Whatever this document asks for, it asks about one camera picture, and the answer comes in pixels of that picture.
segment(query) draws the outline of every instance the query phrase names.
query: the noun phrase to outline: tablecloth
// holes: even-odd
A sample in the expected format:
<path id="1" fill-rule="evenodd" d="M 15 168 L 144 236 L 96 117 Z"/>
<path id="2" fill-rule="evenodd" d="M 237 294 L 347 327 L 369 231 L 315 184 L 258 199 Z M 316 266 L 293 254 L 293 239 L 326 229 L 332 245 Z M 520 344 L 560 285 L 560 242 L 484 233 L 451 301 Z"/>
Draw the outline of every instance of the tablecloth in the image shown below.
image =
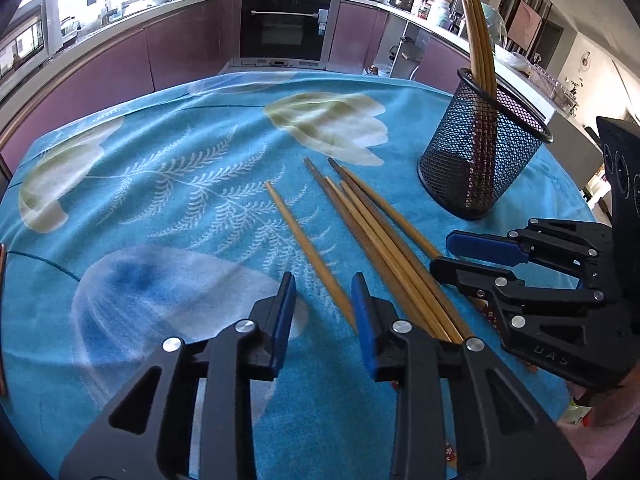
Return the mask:
<path id="1" fill-rule="evenodd" d="M 453 229 L 504 235 L 532 217 L 593 221 L 544 147 L 481 221 L 435 204 L 416 163 L 449 101 L 404 80 L 237 73 L 156 92 L 38 139 L 0 205 L 9 250 L 1 336 L 10 398 L 2 406 L 37 460 L 56 477 L 156 345 L 215 335 L 274 294 L 290 270 L 298 302 L 286 364 L 275 382 L 252 389 L 258 475 L 387 478 L 395 393 L 370 381 L 356 336 L 264 183 L 278 189 L 345 290 L 361 271 L 371 293 L 389 300 L 304 156 L 325 174 L 327 155 L 347 164 L 445 254 Z M 534 265 L 515 272 L 529 285 L 575 286 Z M 464 298 L 447 293 L 558 418 L 568 403 L 563 382 L 529 373 Z M 454 444 L 450 414 L 447 426 Z"/>

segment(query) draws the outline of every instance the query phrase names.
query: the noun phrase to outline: silver screw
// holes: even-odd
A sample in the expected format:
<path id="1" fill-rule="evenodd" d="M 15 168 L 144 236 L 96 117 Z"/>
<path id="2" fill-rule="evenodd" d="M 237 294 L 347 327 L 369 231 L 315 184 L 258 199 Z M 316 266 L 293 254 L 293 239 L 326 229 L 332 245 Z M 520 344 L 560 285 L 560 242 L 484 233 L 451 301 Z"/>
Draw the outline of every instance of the silver screw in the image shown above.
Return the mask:
<path id="1" fill-rule="evenodd" d="M 466 340 L 466 347 L 472 352 L 480 352 L 484 349 L 484 341 L 477 337 L 471 337 Z"/>
<path id="2" fill-rule="evenodd" d="M 250 319 L 241 319 L 236 323 L 236 332 L 246 334 L 255 328 L 255 323 Z"/>
<path id="3" fill-rule="evenodd" d="M 399 319 L 398 321 L 393 323 L 393 325 L 391 325 L 391 328 L 394 329 L 394 332 L 398 332 L 399 334 L 406 334 L 407 332 L 411 332 L 411 323 L 403 319 Z"/>
<path id="4" fill-rule="evenodd" d="M 165 352 L 175 352 L 178 348 L 182 346 L 182 341 L 177 337 L 170 337 L 169 339 L 165 339 L 162 343 L 162 350 Z"/>
<path id="5" fill-rule="evenodd" d="M 513 316 L 511 318 L 511 326 L 514 328 L 522 328 L 527 324 L 527 321 L 522 316 Z"/>

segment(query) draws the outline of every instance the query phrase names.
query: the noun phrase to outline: purple cabinet door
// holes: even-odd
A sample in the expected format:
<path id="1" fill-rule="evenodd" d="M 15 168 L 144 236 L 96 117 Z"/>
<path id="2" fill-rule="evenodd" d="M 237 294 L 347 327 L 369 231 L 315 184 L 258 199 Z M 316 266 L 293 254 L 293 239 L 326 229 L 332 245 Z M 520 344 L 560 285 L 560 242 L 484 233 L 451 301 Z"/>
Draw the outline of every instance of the purple cabinet door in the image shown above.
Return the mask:
<path id="1" fill-rule="evenodd" d="M 458 69 L 469 67 L 468 55 L 432 36 L 412 80 L 453 94 L 460 83 Z"/>
<path id="2" fill-rule="evenodd" d="M 376 59 L 386 16 L 385 10 L 341 2 L 327 70 L 362 74 Z"/>
<path id="3" fill-rule="evenodd" d="M 229 8 L 232 0 L 207 0 L 145 27 L 156 91 L 218 74 Z"/>
<path id="4" fill-rule="evenodd" d="M 64 124 L 154 91 L 140 31 L 92 59 L 57 86 L 18 126 L 2 157 L 14 172 L 35 139 Z"/>

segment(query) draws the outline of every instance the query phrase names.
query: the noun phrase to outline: mesh pen holder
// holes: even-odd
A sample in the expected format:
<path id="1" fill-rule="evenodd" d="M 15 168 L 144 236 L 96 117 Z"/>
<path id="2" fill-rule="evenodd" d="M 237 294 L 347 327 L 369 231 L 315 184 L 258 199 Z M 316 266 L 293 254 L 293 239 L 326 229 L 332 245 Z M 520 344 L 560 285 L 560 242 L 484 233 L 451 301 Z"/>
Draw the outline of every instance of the mesh pen holder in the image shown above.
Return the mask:
<path id="1" fill-rule="evenodd" d="M 459 69 L 458 77 L 418 176 L 444 209 L 477 220 L 553 137 L 538 113 L 510 92 L 498 88 L 496 100 L 473 82 L 471 70 Z"/>

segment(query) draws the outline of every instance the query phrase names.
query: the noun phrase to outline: bundle of chopsticks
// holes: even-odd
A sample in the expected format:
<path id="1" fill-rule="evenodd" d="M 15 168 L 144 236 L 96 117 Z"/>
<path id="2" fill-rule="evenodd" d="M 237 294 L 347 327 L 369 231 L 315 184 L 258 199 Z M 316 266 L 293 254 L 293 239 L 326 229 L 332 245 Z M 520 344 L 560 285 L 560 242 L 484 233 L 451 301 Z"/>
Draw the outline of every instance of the bundle of chopsticks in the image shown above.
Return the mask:
<path id="1" fill-rule="evenodd" d="M 497 98 L 494 50 L 489 38 L 480 0 L 462 0 L 466 32 L 469 38 L 471 74 L 474 82 L 493 99 Z M 468 200 L 490 196 L 494 187 L 495 149 L 497 143 L 497 111 L 476 99 L 474 113 L 473 155 L 469 176 Z"/>
<path id="2" fill-rule="evenodd" d="M 444 341 L 459 344 L 470 337 L 470 328 L 450 299 L 382 212 L 393 219 L 428 257 L 437 258 L 440 253 L 398 211 L 356 175 L 339 166 L 332 158 L 329 158 L 329 163 L 342 179 L 339 186 L 330 178 L 322 176 L 311 160 L 305 158 L 307 168 L 409 320 L 431 336 Z M 348 296 L 273 186 L 267 183 L 266 187 L 335 304 L 355 329 Z"/>

